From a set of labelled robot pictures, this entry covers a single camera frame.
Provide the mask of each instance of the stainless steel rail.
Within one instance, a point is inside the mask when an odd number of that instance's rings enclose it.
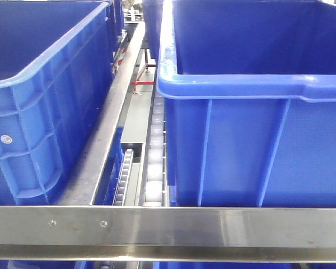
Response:
[[[93,205],[94,203],[144,34],[144,22],[140,22],[111,85],[97,128],[90,136],[72,173],[69,185],[60,201],[61,205]]]
[[[0,207],[0,259],[336,262],[336,209]]]

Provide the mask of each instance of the metal support beam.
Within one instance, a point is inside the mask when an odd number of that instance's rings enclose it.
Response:
[[[144,23],[138,23],[124,61],[109,90],[97,121],[97,128],[88,139],[83,154],[72,173],[69,185],[60,201],[61,205],[94,204],[144,34]]]
[[[0,259],[336,262],[336,209],[0,207]]]

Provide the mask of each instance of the stainless steel bar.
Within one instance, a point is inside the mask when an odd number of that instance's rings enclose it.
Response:
[[[168,185],[168,168],[167,168],[167,135],[164,132],[164,168],[163,168],[163,185],[164,185],[164,192],[163,192],[163,206],[170,206],[170,187]]]
[[[90,136],[72,173],[61,205],[93,205],[108,153],[115,135],[123,102],[144,38],[144,23],[138,23],[106,98],[97,128]]]
[[[133,74],[132,74],[132,81],[136,80],[136,78],[138,76],[138,72],[139,72],[139,69],[141,67],[141,62],[142,62],[142,56],[143,56],[143,49],[141,49],[138,53],[138,58],[137,58],[137,61],[136,61],[136,67],[135,67],[135,69],[133,71]],[[129,108],[130,108],[130,101],[131,101],[134,89],[135,89],[135,86],[130,84],[129,87],[128,87],[128,90],[127,90],[127,95],[126,95],[126,97],[124,99],[124,102],[123,102],[123,108],[122,108],[122,111],[121,111],[121,116],[119,117],[118,126],[125,126],[125,121],[127,119],[127,113],[128,113]]]
[[[0,259],[336,262],[336,208],[0,207]]]
[[[119,60],[119,57],[122,55],[123,50],[125,49],[125,46],[126,46],[126,42],[127,42],[127,32],[125,31],[122,33],[122,39],[120,41],[120,46],[118,50],[116,51],[116,53],[114,54],[113,66],[115,66],[115,64]]]
[[[151,85],[141,86],[138,94],[132,95],[124,123],[121,143],[142,144],[146,142],[151,99]]]
[[[136,184],[136,198],[134,199],[134,205],[140,206],[143,205],[142,202],[142,188],[145,183],[144,175],[147,173],[147,166],[145,165],[147,163],[148,159],[148,143],[142,144],[142,151],[141,151],[141,161],[139,164],[139,172],[138,172],[138,179]]]
[[[125,206],[135,206],[137,198],[137,185],[139,182],[139,171],[141,168],[140,163],[132,164],[130,176],[128,180],[127,195],[124,201]]]

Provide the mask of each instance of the bolt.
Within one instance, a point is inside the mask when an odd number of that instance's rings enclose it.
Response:
[[[51,220],[51,221],[49,221],[49,225],[50,225],[51,227],[56,226],[56,221],[55,221],[55,220]]]
[[[101,225],[102,227],[107,227],[107,221],[105,221],[105,220],[101,220],[101,221],[100,221],[100,225]]]

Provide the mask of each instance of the blue plastic crate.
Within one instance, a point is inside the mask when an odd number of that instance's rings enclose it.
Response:
[[[0,269],[94,269],[92,262],[0,261]]]
[[[0,2],[0,205],[64,190],[112,81],[106,6]]]
[[[116,32],[117,35],[122,35],[122,30],[124,29],[124,15],[122,0],[114,0],[114,10],[116,19]]]
[[[155,262],[153,269],[292,269],[289,263]]]
[[[109,43],[109,56],[111,63],[114,61],[113,57],[113,51],[115,51],[115,46],[117,43],[117,36],[115,32],[115,17],[114,17],[114,3],[113,0],[107,0],[106,3],[108,4],[108,7],[106,9],[106,15],[107,15],[107,34],[108,34],[108,43]]]
[[[151,58],[158,61],[164,0],[144,0],[143,15]]]
[[[336,6],[165,1],[162,33],[177,204],[335,207]]]

